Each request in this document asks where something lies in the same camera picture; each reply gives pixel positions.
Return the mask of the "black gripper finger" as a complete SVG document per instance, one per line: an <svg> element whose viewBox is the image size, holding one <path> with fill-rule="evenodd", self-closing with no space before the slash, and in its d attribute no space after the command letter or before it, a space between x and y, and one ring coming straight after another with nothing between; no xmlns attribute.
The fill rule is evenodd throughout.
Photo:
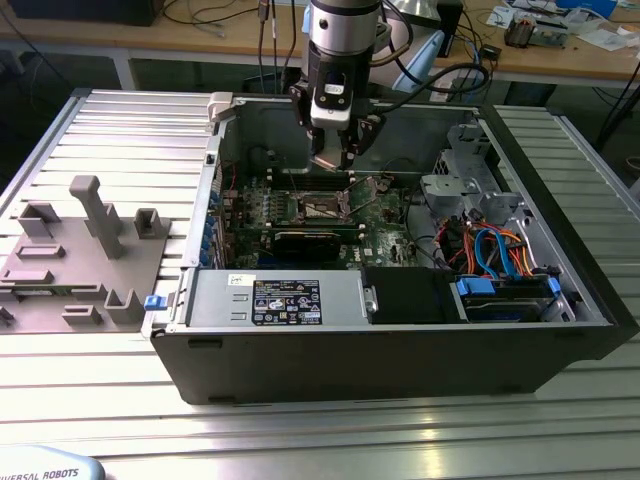
<svg viewBox="0 0 640 480"><path fill-rule="evenodd" d="M311 120L312 90L306 82L297 82L288 89L296 122L306 130L312 155L321 154L325 147L325 131L315 127Z"/></svg>
<svg viewBox="0 0 640 480"><path fill-rule="evenodd" d="M349 170L355 157L363 155L374 144L385 123L384 115L350 119L347 129L338 132L341 143L340 170Z"/></svg>

